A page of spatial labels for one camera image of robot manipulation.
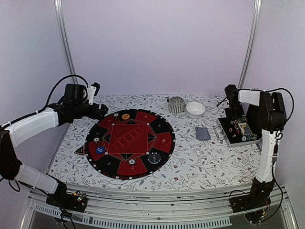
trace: blue token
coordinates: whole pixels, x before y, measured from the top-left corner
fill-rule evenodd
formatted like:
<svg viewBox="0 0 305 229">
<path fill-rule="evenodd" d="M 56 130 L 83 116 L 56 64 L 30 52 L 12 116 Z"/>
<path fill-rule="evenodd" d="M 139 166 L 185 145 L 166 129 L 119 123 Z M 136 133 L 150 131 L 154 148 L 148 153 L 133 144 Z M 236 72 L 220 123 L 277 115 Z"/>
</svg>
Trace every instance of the blue token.
<svg viewBox="0 0 305 229">
<path fill-rule="evenodd" d="M 103 153 L 105 153 L 105 147 L 100 146 L 100 147 L 98 147 L 98 148 L 96 149 L 95 152 L 96 152 L 97 154 L 103 154 Z"/>
</svg>

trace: black triangle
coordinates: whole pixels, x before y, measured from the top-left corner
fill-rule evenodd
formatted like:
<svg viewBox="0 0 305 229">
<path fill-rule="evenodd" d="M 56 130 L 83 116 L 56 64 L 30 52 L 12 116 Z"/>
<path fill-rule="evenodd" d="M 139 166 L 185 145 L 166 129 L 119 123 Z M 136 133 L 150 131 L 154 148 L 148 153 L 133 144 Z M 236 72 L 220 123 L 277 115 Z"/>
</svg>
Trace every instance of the black triangle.
<svg viewBox="0 0 305 229">
<path fill-rule="evenodd" d="M 110 142 L 110 137 L 111 137 L 111 134 L 109 134 L 106 137 L 104 137 L 105 141 L 109 143 Z"/>
<path fill-rule="evenodd" d="M 149 137 L 148 138 L 148 143 L 150 143 L 151 141 L 153 141 L 155 138 L 154 137 Z"/>
<path fill-rule="evenodd" d="M 84 147 L 82 146 L 81 148 L 76 150 L 74 153 L 79 154 L 79 155 L 85 155 Z"/>
<path fill-rule="evenodd" d="M 151 133 L 148 133 L 148 138 L 155 138 Z"/>
<path fill-rule="evenodd" d="M 120 154 L 125 160 L 128 160 L 133 154 Z"/>
<path fill-rule="evenodd" d="M 126 124 L 136 124 L 133 120 L 128 121 Z"/>
</svg>

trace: black cable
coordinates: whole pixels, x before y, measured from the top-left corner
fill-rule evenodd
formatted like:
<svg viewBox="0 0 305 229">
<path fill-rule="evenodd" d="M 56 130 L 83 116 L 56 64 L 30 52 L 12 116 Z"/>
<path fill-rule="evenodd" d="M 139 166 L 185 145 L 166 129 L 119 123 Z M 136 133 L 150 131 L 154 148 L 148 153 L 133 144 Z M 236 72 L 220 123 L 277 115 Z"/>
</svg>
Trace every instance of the black cable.
<svg viewBox="0 0 305 229">
<path fill-rule="evenodd" d="M 49 105 L 49 101 L 50 101 L 50 99 L 51 99 L 51 96 L 52 96 L 52 94 L 53 94 L 55 88 L 56 88 L 63 80 L 65 80 L 65 79 L 67 79 L 67 78 L 70 78 L 70 77 L 77 77 L 77 78 L 82 79 L 82 80 L 86 83 L 86 86 L 88 87 L 87 81 L 86 81 L 82 76 L 80 76 L 80 75 L 72 74 L 72 75 L 67 75 L 67 76 L 61 78 L 61 79 L 54 85 L 54 87 L 52 88 L 52 90 L 51 90 L 51 92 L 50 92 L 50 94 L 49 94 L 49 96 L 48 96 L 48 99 L 47 99 L 46 104 L 44 105 L 43 108 L 41 108 L 40 110 L 38 110 L 38 113 L 42 112 L 44 109 L 47 108 L 47 106 Z M 30 113 L 30 114 L 26 114 L 26 115 L 24 115 L 24 116 L 22 116 L 22 117 L 20 117 L 20 118 L 17 118 L 17 119 L 15 119 L 15 120 L 11 121 L 10 124 L 6 124 L 6 125 L 2 126 L 1 128 L 2 128 L 2 129 L 5 129 L 5 128 L 9 127 L 11 124 L 16 123 L 16 122 L 18 122 L 18 121 L 20 121 L 20 120 L 22 120 L 22 119 L 24 119 L 24 118 L 28 118 L 28 117 L 30 117 L 30 116 L 33 116 L 33 115 L 35 115 L 35 114 L 37 114 L 37 113 L 36 113 L 36 112 L 33 112 L 33 113 Z"/>
<path fill-rule="evenodd" d="M 70 219 L 71 224 L 72 224 L 72 226 L 73 226 L 73 229 L 76 229 L 75 224 L 74 224 L 74 222 L 73 222 L 73 220 L 72 220 L 72 217 L 70 216 L 70 213 L 69 213 L 64 207 L 62 207 L 61 204 L 58 203 L 58 202 L 57 202 L 52 196 L 50 196 L 48 193 L 46 193 L 45 191 L 43 191 L 43 190 L 41 190 L 41 189 L 39 189 L 39 188 L 37 188 L 37 189 L 38 189 L 40 192 L 42 192 L 43 194 L 45 194 L 47 197 L 49 197 L 53 202 L 55 202 L 55 203 L 59 206 L 59 209 L 60 209 L 60 211 L 61 211 L 61 222 L 62 222 L 63 227 L 64 227 L 65 229 L 68 229 L 68 228 L 66 227 L 66 225 L 64 225 L 64 223 L 63 223 L 63 216 L 66 216 L 66 217 L 68 217 L 68 218 Z"/>
<path fill-rule="evenodd" d="M 58 101 L 57 103 L 58 103 L 58 104 L 61 104 L 62 101 L 63 101 L 63 98 L 64 98 L 64 96 L 62 96 L 62 97 L 59 99 L 59 101 Z"/>
<path fill-rule="evenodd" d="M 295 100 L 294 100 L 294 97 L 292 96 L 291 92 L 289 90 L 287 90 L 286 88 L 283 88 L 283 87 L 279 87 L 279 88 L 276 88 L 276 89 L 273 89 L 273 90 L 269 90 L 268 92 L 275 92 L 275 91 L 280 91 L 280 90 L 286 91 L 290 95 L 290 98 L 291 98 L 291 101 L 292 101 L 291 112 L 290 112 L 290 115 L 288 116 L 288 118 L 286 119 L 286 122 L 285 122 L 285 124 L 286 124 L 288 122 L 288 120 L 291 118 L 291 116 L 292 116 L 292 114 L 294 112 L 294 109 L 295 109 Z"/>
<path fill-rule="evenodd" d="M 277 183 L 277 181 L 276 181 L 276 179 L 275 179 L 274 164 L 275 164 L 275 163 L 273 162 L 273 164 L 272 164 L 272 169 L 271 169 L 271 171 L 272 171 L 272 178 L 274 179 L 276 186 L 277 186 L 277 187 L 280 189 L 280 191 L 281 191 L 281 201 L 280 201 L 280 204 L 278 205 L 277 209 L 274 211 L 274 213 L 272 213 L 272 215 L 269 216 L 268 218 L 262 220 L 262 222 L 265 222 L 266 220 L 269 220 L 272 216 L 274 216 L 274 215 L 277 213 L 277 211 L 280 209 L 280 207 L 281 207 L 281 205 L 282 205 L 283 198 L 284 198 L 283 190 L 282 190 L 282 188 L 280 187 L 280 185 Z"/>
<path fill-rule="evenodd" d="M 232 204 L 231 201 L 230 201 L 230 197 L 231 197 L 232 193 L 234 193 L 234 192 L 242 192 L 242 193 L 244 193 L 244 194 L 248 194 L 248 193 L 246 193 L 246 192 L 244 192 L 244 191 L 242 191 L 242 190 L 233 190 L 233 191 L 230 192 L 230 194 L 229 194 L 229 202 L 230 202 L 230 204 Z"/>
<path fill-rule="evenodd" d="M 220 104 L 222 104 L 230 95 L 232 95 L 235 92 L 240 91 L 241 89 L 236 89 L 235 91 L 232 91 L 231 93 L 229 93 L 222 101 L 220 101 L 216 106 L 219 107 Z"/>
<path fill-rule="evenodd" d="M 10 185 L 10 187 L 11 187 L 14 191 L 20 192 L 20 186 L 19 186 L 19 184 L 18 184 L 18 182 L 17 182 L 16 180 L 15 180 L 15 183 L 16 183 L 18 189 L 14 188 L 13 185 L 11 185 L 10 180 L 9 180 L 9 185 Z"/>
</svg>

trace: floral tablecloth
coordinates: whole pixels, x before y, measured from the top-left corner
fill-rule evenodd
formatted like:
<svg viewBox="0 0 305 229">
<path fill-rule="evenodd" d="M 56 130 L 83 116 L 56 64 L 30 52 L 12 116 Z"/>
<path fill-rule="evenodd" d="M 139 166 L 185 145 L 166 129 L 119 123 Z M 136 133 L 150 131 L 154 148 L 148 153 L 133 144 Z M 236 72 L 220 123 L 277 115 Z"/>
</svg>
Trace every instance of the floral tablecloth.
<svg viewBox="0 0 305 229">
<path fill-rule="evenodd" d="M 117 180 L 100 174 L 85 156 L 74 153 L 84 145 L 90 128 L 97 123 L 97 120 L 85 117 L 70 125 L 49 174 L 70 184 L 141 191 L 194 190 L 251 183 L 259 166 L 257 146 L 228 148 L 225 141 L 216 138 L 213 130 L 217 118 L 224 116 L 227 106 L 223 103 L 216 107 L 223 96 L 179 96 L 186 102 L 202 103 L 206 108 L 203 118 L 191 119 L 185 113 L 170 113 L 167 95 L 112 95 L 95 99 L 96 103 L 108 106 L 109 114 L 128 108 L 146 109 L 163 116 L 172 125 L 176 136 L 175 149 L 158 171 L 133 180 Z M 207 127 L 211 140 L 197 140 L 197 126 Z"/>
</svg>

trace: white wall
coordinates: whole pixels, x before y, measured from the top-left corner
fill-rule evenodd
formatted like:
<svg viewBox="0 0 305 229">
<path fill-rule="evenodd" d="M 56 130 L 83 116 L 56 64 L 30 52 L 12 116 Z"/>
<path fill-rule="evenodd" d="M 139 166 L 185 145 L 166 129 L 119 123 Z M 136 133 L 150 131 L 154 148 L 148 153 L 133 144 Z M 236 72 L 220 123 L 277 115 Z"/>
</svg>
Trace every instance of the white wall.
<svg viewBox="0 0 305 229">
<path fill-rule="evenodd" d="M 253 0 L 66 0 L 76 71 L 101 94 L 223 94 L 237 83 Z"/>
<path fill-rule="evenodd" d="M 305 225 L 305 1 L 263 1 L 245 87 L 285 87 L 295 112 L 284 129 L 276 176 L 285 184 L 300 228 Z M 287 115 L 289 96 L 283 92 Z"/>
<path fill-rule="evenodd" d="M 0 7 L 0 123 L 44 106 L 53 85 L 68 75 L 54 1 L 4 0 Z M 55 90 L 52 101 L 63 94 Z M 63 127 L 46 131 L 16 149 L 24 163 L 44 171 Z M 0 183 L 0 228 L 17 229 L 29 190 Z"/>
</svg>

